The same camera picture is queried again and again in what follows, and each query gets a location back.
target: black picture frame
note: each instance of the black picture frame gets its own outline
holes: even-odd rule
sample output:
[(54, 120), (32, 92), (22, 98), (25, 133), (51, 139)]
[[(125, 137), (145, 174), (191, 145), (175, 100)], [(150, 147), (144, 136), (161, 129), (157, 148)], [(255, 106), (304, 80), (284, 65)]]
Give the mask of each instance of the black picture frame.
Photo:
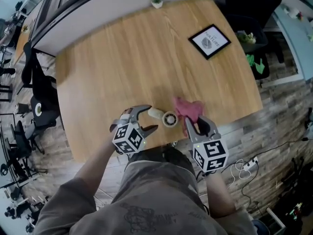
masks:
[[(200, 34), (204, 33), (205, 31), (209, 30), (210, 28), (215, 28), (226, 40), (226, 44), (224, 44), (223, 46), (221, 46), (220, 48), (218, 48), (217, 50), (215, 50), (214, 52), (212, 52), (211, 54), (207, 55), (200, 47), (198, 44), (196, 44), (193, 39), (197, 36), (199, 36)], [(202, 31), (196, 33), (195, 35), (191, 36), (190, 38), (188, 38), (188, 40), (191, 42), (191, 44), (202, 54), (202, 56), (208, 60), (211, 56), (215, 55), (217, 52), (221, 51), (222, 49), (224, 49), (226, 46), (228, 46), (231, 41), (225, 36), (224, 33), (222, 33), (220, 31), (220, 29), (218, 29), (214, 24), (211, 24), (210, 26), (208, 26), (207, 28), (203, 29)]]

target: wooden tabletop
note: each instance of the wooden tabletop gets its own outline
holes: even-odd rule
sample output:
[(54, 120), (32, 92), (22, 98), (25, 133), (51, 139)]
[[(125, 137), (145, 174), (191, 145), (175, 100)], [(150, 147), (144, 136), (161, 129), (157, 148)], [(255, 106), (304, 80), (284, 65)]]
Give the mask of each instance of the wooden tabletop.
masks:
[[(188, 38), (215, 24), (232, 42), (206, 60)], [(173, 111), (173, 97), (200, 100), (218, 126), (262, 108), (244, 51), (212, 0), (148, 8), (105, 25), (56, 57), (62, 119), (75, 160), (85, 161), (106, 139), (124, 109), (150, 104)], [(183, 139), (180, 124), (158, 124), (146, 148)]]
[(42, 5), (42, 2), (40, 2), (33, 9), (33, 11), (31, 13), (29, 13), (29, 15), (27, 16), (27, 18), (25, 19), (25, 21), (23, 23), (23, 26), (24, 25), (28, 26), (29, 31), (20, 33), (20, 37), (19, 37), (18, 43), (16, 45), (16, 50), (15, 50), (15, 54), (14, 54), (13, 66), (16, 65), (20, 61), (21, 57), (24, 54), (23, 47), (29, 41), (29, 35), (33, 30), (33, 27), (35, 25), (37, 16), (39, 14), (39, 10), (40, 10), (41, 5)]

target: wood-look floor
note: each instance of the wood-look floor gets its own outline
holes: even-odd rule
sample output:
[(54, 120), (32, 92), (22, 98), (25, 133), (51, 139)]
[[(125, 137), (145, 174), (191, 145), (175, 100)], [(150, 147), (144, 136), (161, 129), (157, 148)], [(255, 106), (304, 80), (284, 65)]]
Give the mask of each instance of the wood-look floor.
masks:
[[(277, 36), (284, 50), (285, 63), (279, 64), (274, 54), (267, 55), (271, 71), (270, 79), (296, 72), (295, 64), (286, 41), (281, 35)], [(46, 73), (54, 75), (53, 60), (42, 56), (40, 62), (43, 66), (50, 66), (50, 69)], [(16, 77), (11, 79), (9, 75), (4, 75), (1, 78), (1, 84), (13, 83), (14, 88), (16, 88), (21, 81), (23, 66), (18, 66), (17, 68)], [(259, 91), (264, 106), (263, 110), (226, 126), (219, 127), (221, 134), (227, 140), (230, 153), (229, 163), (238, 159), (247, 160), (259, 152), (271, 149), (286, 141), (298, 140), (304, 134), (303, 122), (308, 108), (313, 105), (313, 82), (297, 81), (266, 89), (262, 89), (259, 86)], [(29, 104), (31, 96), (31, 89), (23, 89), (18, 96), (14, 93), (11, 103), (1, 103), (0, 112), (13, 112), (17, 102)], [(24, 119), (19, 116), (16, 116), (16, 119), (22, 120), (24, 126), (28, 126), (32, 119), (32, 113), (29, 113)], [(1, 118), (4, 137), (13, 140), (9, 128), (11, 122), (12, 119), (10, 117)], [(36, 181), (26, 185), (23, 191), (27, 196), (51, 196), (60, 184), (74, 176), (82, 164), (76, 163), (73, 160), (66, 134), (59, 120), (56, 127), (46, 130), (38, 140), (40, 140), (40, 145), (45, 149), (45, 155), (37, 151), (33, 152), (31, 160), (36, 167), (47, 168), (48, 174), (42, 175)], [(278, 195), (284, 189), (283, 186), (276, 189), (276, 182), (280, 182), (287, 172), (292, 169), (291, 159), (293, 157), (299, 159), (303, 156), (305, 163), (312, 161), (312, 144), (311, 141), (286, 144), (279, 149), (258, 156), (260, 167), (258, 175), (244, 190), (244, 193), (252, 198), (249, 212), (253, 216), (258, 217), (260, 215), (254, 201), (259, 202), (258, 206), (261, 212), (265, 212), (266, 207), (273, 207), (276, 203)], [(188, 154), (188, 140), (180, 141), (177, 148), (183, 153)], [(105, 171), (100, 189), (114, 197), (119, 190), (126, 163), (126, 156), (112, 157)], [(198, 172), (199, 169), (195, 163), (193, 164), (196, 172)], [(243, 205), (245, 207), (248, 206), (249, 200), (242, 196), (241, 188), (254, 177), (256, 171), (257, 167), (255, 166), (251, 170), (252, 176), (248, 180), (240, 180), (238, 179), (238, 171), (233, 168), (236, 181), (229, 188), (229, 191), (238, 207)], [(227, 169), (223, 173), (223, 177), (228, 185), (232, 183), (233, 178), (230, 174), (230, 169)], [(200, 195), (206, 193), (204, 181), (199, 182), (199, 192)], [(104, 204), (108, 204), (111, 201), (101, 191), (97, 192), (96, 197)], [(201, 199), (204, 203), (207, 202), (206, 196), (201, 197)], [(100, 206), (102, 205), (99, 201), (96, 201), (96, 203)]]

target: pink cloth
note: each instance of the pink cloth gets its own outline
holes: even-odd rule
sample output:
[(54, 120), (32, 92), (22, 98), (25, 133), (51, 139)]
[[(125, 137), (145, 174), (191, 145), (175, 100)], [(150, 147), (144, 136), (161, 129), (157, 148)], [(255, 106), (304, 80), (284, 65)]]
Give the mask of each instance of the pink cloth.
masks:
[(185, 126), (185, 118), (189, 117), (194, 123), (197, 122), (199, 115), (203, 115), (203, 104), (201, 101), (188, 102), (180, 97), (174, 97), (175, 112), (182, 122), (182, 129), (185, 137), (188, 137)]

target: framed picture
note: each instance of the framed picture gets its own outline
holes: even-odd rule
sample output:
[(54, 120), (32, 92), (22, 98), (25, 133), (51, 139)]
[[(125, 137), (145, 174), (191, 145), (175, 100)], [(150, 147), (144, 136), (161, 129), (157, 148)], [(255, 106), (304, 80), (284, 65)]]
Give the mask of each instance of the framed picture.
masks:
[(206, 60), (231, 43), (214, 24), (190, 37), (189, 41)]

